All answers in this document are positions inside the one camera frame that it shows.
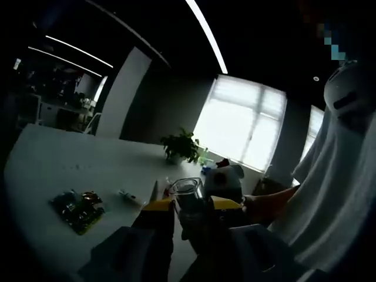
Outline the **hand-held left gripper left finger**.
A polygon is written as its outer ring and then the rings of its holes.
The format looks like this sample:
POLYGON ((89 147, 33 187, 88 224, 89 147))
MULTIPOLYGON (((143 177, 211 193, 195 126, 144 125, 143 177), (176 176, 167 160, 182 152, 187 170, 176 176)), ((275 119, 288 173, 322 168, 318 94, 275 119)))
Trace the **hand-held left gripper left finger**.
POLYGON ((116 230, 90 252, 79 271, 83 281, 167 281, 173 253, 174 201, 142 208, 130 227, 116 230))

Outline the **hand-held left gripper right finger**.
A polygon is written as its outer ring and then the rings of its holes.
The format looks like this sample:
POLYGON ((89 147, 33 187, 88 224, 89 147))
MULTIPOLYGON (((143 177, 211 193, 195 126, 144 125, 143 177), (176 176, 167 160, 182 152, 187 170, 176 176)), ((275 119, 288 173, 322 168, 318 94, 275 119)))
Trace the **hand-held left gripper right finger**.
POLYGON ((182 281, 296 281, 288 248, 260 225, 250 225, 241 205, 212 196, 182 199, 183 238, 197 257, 182 281))

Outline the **person's right hand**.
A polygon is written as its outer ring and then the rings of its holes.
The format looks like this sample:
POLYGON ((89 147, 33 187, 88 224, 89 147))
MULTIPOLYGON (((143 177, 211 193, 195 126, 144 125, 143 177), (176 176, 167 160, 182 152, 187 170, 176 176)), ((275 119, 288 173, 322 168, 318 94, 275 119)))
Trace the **person's right hand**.
POLYGON ((252 223, 267 223, 280 213, 280 206, 275 195, 244 195, 243 211, 252 223))

